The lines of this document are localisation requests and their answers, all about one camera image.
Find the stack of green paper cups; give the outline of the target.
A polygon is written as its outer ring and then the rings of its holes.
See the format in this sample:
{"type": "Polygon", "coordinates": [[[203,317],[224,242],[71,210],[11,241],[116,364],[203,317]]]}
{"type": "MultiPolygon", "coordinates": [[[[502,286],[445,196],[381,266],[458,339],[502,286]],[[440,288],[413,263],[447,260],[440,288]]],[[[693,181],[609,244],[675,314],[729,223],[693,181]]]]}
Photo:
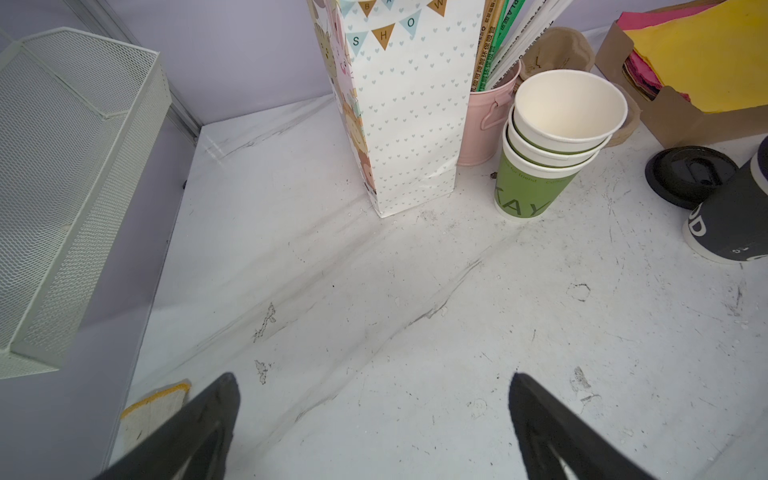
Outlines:
{"type": "Polygon", "coordinates": [[[550,70],[519,87],[502,132],[496,207],[528,220],[542,215],[627,120],[623,93],[579,70],[550,70]]]}

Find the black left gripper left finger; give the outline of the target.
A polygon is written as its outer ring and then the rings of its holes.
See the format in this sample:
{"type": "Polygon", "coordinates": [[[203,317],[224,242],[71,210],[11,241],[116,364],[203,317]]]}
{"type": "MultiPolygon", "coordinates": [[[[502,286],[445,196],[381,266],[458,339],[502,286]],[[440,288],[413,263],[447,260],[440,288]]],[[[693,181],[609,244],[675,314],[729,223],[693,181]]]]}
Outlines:
{"type": "Polygon", "coordinates": [[[100,473],[100,479],[222,479],[241,403],[227,372],[100,473]]]}

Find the black paper cup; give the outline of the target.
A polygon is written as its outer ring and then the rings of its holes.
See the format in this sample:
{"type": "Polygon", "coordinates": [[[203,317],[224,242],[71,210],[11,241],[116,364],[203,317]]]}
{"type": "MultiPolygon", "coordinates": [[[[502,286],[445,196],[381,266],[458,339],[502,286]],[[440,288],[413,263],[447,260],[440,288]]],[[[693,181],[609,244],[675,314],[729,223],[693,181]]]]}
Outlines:
{"type": "Polygon", "coordinates": [[[767,256],[766,141],[689,214],[683,238],[693,251],[716,262],[742,263],[767,256]]]}

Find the single black cup lid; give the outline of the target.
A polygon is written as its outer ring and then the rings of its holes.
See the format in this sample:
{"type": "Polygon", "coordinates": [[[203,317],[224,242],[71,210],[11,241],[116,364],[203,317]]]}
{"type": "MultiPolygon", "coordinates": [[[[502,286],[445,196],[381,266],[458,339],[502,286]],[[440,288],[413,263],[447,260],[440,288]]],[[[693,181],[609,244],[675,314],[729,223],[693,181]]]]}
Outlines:
{"type": "Polygon", "coordinates": [[[703,146],[665,149],[646,164],[650,188],[667,202],[693,210],[737,172],[727,155],[703,146]]]}

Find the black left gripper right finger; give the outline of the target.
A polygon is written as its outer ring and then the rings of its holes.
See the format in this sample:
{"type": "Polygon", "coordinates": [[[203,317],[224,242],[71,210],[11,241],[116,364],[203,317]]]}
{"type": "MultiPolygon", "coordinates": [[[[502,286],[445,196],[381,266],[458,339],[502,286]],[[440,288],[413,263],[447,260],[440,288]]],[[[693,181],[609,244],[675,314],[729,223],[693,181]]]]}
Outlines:
{"type": "Polygon", "coordinates": [[[508,408],[530,479],[649,479],[533,377],[513,375],[508,408]]]}

